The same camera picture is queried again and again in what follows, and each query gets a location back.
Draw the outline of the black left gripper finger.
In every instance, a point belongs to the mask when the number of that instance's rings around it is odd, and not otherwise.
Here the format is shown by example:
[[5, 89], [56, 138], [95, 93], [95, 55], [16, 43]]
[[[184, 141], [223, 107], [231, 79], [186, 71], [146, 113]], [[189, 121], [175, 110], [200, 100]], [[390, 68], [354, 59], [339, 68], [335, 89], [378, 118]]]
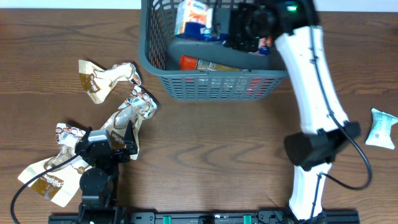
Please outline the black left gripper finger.
[[89, 135], [90, 135], [90, 133], [92, 132], [92, 127], [91, 126], [89, 126], [88, 127], [88, 130], [85, 132], [85, 134], [83, 135], [83, 137], [81, 138], [81, 140], [80, 140], [80, 142], [88, 142], [88, 138], [89, 138]]
[[129, 121], [124, 135], [125, 148], [128, 151], [137, 151], [137, 143], [133, 133], [133, 122]]

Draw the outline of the colourful tissue pack box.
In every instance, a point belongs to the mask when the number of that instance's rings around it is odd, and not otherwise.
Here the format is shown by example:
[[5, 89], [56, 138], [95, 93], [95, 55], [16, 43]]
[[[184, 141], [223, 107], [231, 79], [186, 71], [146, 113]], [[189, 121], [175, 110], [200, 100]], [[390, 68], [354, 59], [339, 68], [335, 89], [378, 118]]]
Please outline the colourful tissue pack box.
[[272, 37], [254, 37], [246, 27], [259, 5], [246, 1], [184, 0], [177, 7], [176, 37], [215, 42], [252, 55], [268, 55]]

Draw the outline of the orange cracker sleeve package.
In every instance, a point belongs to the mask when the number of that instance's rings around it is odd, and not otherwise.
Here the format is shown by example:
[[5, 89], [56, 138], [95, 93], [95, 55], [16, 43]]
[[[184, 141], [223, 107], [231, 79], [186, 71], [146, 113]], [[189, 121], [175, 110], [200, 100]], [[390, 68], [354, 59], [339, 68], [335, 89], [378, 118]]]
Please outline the orange cracker sleeve package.
[[[199, 70], [201, 72], [242, 72], [243, 69], [209, 62], [206, 60], [182, 55], [180, 57], [181, 70]], [[247, 99], [252, 97], [260, 84], [262, 78], [233, 78], [215, 77], [198, 78], [198, 98], [215, 100]]]

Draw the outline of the light teal tissue packet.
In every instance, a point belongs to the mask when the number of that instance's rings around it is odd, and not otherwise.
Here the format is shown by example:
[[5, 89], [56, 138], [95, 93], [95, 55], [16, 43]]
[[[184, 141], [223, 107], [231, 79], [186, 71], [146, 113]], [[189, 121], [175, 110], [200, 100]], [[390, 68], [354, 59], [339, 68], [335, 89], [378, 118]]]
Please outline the light teal tissue packet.
[[397, 124], [397, 117], [375, 108], [371, 110], [371, 113], [373, 123], [365, 144], [391, 150], [395, 149], [395, 145], [391, 139], [391, 128]]

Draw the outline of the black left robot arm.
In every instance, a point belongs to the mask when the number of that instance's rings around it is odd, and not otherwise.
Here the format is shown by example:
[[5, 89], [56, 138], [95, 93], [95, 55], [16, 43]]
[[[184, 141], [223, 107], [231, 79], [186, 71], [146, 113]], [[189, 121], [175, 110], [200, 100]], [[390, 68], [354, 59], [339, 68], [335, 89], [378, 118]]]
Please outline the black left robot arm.
[[126, 208], [116, 206], [118, 201], [118, 182], [120, 163], [129, 162], [131, 155], [137, 154], [137, 143], [132, 132], [133, 123], [129, 121], [124, 135], [125, 147], [113, 149], [108, 130], [89, 129], [75, 147], [75, 152], [91, 168], [80, 177], [82, 190], [79, 207], [79, 223], [130, 222]]

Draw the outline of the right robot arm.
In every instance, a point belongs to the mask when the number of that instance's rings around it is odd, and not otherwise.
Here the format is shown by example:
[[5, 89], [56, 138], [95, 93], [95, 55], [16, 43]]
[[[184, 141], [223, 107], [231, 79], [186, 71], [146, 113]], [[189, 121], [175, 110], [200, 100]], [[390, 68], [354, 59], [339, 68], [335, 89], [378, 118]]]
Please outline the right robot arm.
[[292, 195], [285, 223], [358, 223], [354, 210], [325, 211], [322, 195], [336, 155], [354, 144], [361, 130], [344, 112], [333, 86], [323, 49], [323, 30], [313, 1], [239, 3], [229, 17], [218, 7], [207, 14], [213, 34], [224, 27], [226, 44], [252, 52], [263, 37], [272, 37], [294, 89], [300, 132], [287, 136], [285, 151], [294, 165]]

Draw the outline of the tan snack pouch middle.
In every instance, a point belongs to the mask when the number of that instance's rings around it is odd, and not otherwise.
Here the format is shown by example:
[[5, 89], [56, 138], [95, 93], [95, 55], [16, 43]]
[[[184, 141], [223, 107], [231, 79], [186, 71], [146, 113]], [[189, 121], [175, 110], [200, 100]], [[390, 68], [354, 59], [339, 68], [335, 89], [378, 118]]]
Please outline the tan snack pouch middle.
[[131, 94], [119, 106], [117, 112], [102, 125], [101, 129], [106, 129], [111, 137], [111, 147], [122, 149], [127, 125], [132, 121], [132, 133], [136, 140], [137, 151], [139, 152], [138, 132], [145, 119], [151, 119], [157, 110], [157, 105], [145, 89], [135, 86]]

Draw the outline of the tan snack pouch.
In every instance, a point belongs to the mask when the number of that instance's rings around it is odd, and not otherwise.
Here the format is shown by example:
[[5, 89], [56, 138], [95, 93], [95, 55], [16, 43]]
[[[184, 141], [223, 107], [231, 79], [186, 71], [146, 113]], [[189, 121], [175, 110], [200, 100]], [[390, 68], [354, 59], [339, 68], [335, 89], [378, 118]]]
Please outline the tan snack pouch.
[[111, 137], [111, 147], [122, 149], [127, 125], [132, 121], [132, 133], [136, 140], [137, 151], [139, 152], [138, 132], [145, 119], [151, 119], [157, 110], [157, 105], [145, 89], [135, 86], [131, 94], [119, 106], [117, 112], [102, 125], [101, 129], [106, 129]]
[[[75, 146], [84, 134], [84, 130], [58, 123], [55, 128], [55, 139], [60, 148], [58, 155], [29, 165], [18, 176], [19, 181], [26, 183], [36, 175], [72, 158], [75, 155]], [[68, 164], [40, 176], [29, 184], [29, 187], [47, 200], [65, 207], [76, 194], [80, 177], [90, 168], [91, 166], [79, 156]]]
[[142, 83], [136, 67], [130, 62], [103, 70], [93, 62], [79, 60], [78, 69], [81, 85], [95, 104], [103, 103], [118, 82], [130, 82], [137, 86]]

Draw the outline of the tan snack pouch lower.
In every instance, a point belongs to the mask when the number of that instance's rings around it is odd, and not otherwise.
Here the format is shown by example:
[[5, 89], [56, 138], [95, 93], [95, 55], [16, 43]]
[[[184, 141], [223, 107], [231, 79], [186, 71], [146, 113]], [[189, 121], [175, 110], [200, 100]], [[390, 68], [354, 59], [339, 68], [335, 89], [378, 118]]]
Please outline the tan snack pouch lower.
[[[58, 123], [55, 128], [55, 139], [60, 148], [58, 155], [29, 165], [18, 176], [19, 181], [26, 183], [36, 175], [72, 158], [75, 155], [75, 146], [84, 134], [84, 130]], [[29, 187], [47, 200], [65, 207], [76, 194], [80, 177], [90, 168], [91, 166], [79, 156], [68, 164], [40, 176], [29, 184]]]

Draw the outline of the tan snack pouch upper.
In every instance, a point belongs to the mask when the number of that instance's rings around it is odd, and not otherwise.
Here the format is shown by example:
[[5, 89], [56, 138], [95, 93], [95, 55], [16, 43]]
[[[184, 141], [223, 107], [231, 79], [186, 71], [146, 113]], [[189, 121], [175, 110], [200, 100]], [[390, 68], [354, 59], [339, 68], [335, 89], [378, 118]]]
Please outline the tan snack pouch upper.
[[136, 67], [130, 62], [103, 70], [93, 62], [79, 60], [78, 69], [81, 85], [95, 104], [103, 103], [118, 82], [130, 82], [137, 86], [142, 83]]

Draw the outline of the grey plastic basket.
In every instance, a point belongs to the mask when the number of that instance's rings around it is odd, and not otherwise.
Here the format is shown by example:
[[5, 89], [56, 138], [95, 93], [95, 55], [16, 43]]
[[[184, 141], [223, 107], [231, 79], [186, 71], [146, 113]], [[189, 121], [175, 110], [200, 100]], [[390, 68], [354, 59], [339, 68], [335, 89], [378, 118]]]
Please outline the grey plastic basket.
[[139, 58], [178, 100], [256, 100], [288, 75], [275, 40], [318, 24], [312, 1], [142, 1]]

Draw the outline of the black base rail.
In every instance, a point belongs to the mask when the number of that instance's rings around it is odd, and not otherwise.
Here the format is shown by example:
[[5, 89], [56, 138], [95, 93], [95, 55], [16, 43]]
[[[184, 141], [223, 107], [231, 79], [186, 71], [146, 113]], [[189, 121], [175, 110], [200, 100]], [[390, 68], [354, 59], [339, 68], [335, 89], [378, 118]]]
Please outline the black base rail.
[[[330, 210], [321, 212], [309, 223], [360, 224], [359, 213], [354, 210]], [[130, 224], [285, 224], [294, 223], [282, 210], [259, 210], [241, 213], [132, 213], [128, 218], [113, 223]]]

